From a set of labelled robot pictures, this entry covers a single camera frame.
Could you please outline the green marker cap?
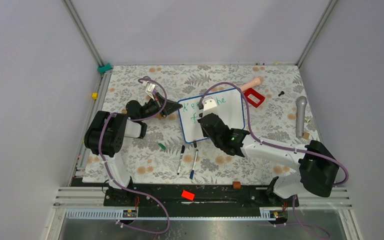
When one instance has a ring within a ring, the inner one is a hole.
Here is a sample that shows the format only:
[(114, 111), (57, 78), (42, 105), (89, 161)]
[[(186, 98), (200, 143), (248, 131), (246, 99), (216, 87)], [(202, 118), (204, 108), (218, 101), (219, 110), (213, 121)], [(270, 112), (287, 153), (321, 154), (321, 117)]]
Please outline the green marker cap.
[(165, 146), (164, 144), (162, 144), (162, 143), (158, 143), (158, 145), (159, 145), (163, 150), (166, 150), (166, 149), (167, 149), (166, 146)]

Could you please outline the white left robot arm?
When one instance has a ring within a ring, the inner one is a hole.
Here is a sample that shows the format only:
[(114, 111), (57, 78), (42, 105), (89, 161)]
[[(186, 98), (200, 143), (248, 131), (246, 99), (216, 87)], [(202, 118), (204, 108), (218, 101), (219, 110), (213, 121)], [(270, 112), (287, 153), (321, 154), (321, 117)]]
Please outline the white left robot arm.
[(128, 187), (132, 182), (131, 175), (119, 153), (124, 139), (143, 139), (148, 128), (144, 120), (167, 117), (181, 108), (180, 103), (156, 92), (145, 104), (130, 100), (125, 107), (126, 113), (99, 110), (95, 114), (86, 130), (84, 145), (103, 161), (108, 183), (118, 189), (115, 197), (122, 205), (128, 206), (135, 200), (134, 190)]

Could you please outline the blue framed whiteboard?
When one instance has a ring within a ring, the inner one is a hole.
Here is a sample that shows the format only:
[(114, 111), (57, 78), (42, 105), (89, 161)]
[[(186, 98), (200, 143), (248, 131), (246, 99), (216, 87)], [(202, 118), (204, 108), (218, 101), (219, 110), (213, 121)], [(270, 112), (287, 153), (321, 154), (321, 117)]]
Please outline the blue framed whiteboard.
[[(236, 89), (211, 92), (207, 97), (212, 98), (217, 104), (217, 113), (225, 125), (235, 129), (245, 128), (244, 101)], [(199, 114), (202, 113), (198, 107), (200, 99), (201, 96), (197, 95), (178, 101), (182, 105), (178, 112), (184, 141), (187, 144), (206, 139), (198, 123)]]

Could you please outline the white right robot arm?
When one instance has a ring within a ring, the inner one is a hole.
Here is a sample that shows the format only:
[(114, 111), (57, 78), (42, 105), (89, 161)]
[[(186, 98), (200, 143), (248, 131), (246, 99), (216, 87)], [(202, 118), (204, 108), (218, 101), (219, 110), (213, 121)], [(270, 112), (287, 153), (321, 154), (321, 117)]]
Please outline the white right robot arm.
[(320, 141), (293, 145), (266, 138), (254, 139), (250, 131), (229, 128), (214, 113), (201, 115), (198, 122), (203, 135), (227, 155), (268, 160), (295, 171), (272, 179), (266, 190), (271, 205), (279, 206), (289, 197), (302, 193), (323, 198), (331, 195), (339, 165)]

